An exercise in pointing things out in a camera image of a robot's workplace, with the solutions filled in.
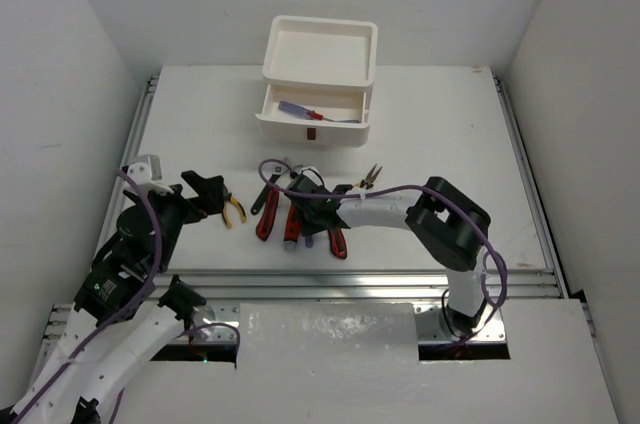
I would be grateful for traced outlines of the red black utility knife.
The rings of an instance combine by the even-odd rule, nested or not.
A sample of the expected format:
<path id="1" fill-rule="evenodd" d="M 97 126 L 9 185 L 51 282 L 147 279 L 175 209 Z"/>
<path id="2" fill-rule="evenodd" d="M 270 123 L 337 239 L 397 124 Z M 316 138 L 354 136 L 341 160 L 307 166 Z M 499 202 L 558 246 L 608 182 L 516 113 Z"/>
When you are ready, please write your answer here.
<path id="1" fill-rule="evenodd" d="M 256 225 L 256 235 L 261 241 L 266 241 L 271 235 L 279 205 L 280 193 L 270 189 L 266 196 L 262 216 Z"/>
<path id="2" fill-rule="evenodd" d="M 345 260 L 348 257 L 348 249 L 342 230 L 340 228 L 329 229 L 327 234 L 331 254 L 337 259 Z"/>

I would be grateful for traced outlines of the yellow needle nose pliers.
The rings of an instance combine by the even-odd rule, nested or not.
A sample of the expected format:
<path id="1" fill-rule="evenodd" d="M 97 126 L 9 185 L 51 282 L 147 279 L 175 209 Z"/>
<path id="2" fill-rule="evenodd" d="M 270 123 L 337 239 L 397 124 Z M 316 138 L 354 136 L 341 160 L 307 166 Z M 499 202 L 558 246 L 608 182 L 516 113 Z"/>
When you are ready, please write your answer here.
<path id="1" fill-rule="evenodd" d="M 360 179 L 358 182 L 356 182 L 354 184 L 355 188 L 359 188 L 362 190 L 371 190 L 374 185 L 375 185 L 375 181 L 377 179 L 377 177 L 379 176 L 381 170 L 383 169 L 382 166 L 379 166 L 378 164 L 375 164 L 366 174 L 366 176 L 362 179 Z"/>

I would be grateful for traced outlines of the blue screwdriver diagonal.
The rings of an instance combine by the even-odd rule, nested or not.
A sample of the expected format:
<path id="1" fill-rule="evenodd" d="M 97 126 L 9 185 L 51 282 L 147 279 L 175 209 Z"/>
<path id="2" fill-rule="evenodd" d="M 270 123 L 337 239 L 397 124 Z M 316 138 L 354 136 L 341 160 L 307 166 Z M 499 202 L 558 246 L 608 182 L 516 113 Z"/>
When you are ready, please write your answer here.
<path id="1" fill-rule="evenodd" d="M 313 109 L 309 109 L 307 107 L 301 106 L 299 104 L 294 104 L 288 101 L 280 101 L 278 103 L 278 109 L 286 114 L 289 114 L 291 116 L 296 116 L 304 120 L 326 121 L 331 123 L 345 123 L 345 124 L 360 123 L 358 119 L 331 119 L 325 116 L 324 114 L 321 114 Z"/>

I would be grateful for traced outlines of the white drawer cabinet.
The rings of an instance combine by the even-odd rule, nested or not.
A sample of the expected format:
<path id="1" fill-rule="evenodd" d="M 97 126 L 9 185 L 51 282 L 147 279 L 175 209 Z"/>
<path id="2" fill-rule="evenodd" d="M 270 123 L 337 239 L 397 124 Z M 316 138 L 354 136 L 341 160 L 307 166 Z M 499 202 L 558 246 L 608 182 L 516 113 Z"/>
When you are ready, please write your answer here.
<path id="1" fill-rule="evenodd" d="M 268 85 L 373 93 L 378 27 L 301 16 L 273 19 L 262 75 Z"/>

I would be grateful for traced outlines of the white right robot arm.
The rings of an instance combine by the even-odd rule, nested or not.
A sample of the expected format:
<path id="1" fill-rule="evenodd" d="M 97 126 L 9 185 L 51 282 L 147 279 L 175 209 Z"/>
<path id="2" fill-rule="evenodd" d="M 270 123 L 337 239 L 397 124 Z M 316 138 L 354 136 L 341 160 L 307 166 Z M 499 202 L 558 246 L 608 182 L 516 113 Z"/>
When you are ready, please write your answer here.
<path id="1" fill-rule="evenodd" d="M 300 175 L 285 189 L 297 210 L 301 234 L 378 227 L 411 232 L 446 269 L 448 301 L 443 321 L 456 337 L 472 334 L 488 304 L 480 252 L 490 216 L 442 177 L 431 177 L 414 198 L 409 189 L 389 193 L 356 191 L 351 185 L 329 191 Z"/>

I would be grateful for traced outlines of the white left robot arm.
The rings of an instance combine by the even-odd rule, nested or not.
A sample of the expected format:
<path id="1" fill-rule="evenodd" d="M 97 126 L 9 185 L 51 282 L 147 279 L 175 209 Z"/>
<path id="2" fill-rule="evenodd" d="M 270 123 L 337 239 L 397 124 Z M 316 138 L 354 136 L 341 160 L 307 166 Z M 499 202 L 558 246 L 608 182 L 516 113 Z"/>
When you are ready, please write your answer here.
<path id="1" fill-rule="evenodd" d="M 168 268 L 183 227 L 223 212 L 224 180 L 185 171 L 166 186 L 141 165 L 119 171 L 131 201 L 97 251 L 55 348 L 25 395 L 1 412 L 4 423 L 98 423 L 117 410 L 121 393 L 160 350 L 186 336 L 205 342 L 222 328 L 206 299 L 178 276 L 127 334 L 131 321 Z"/>

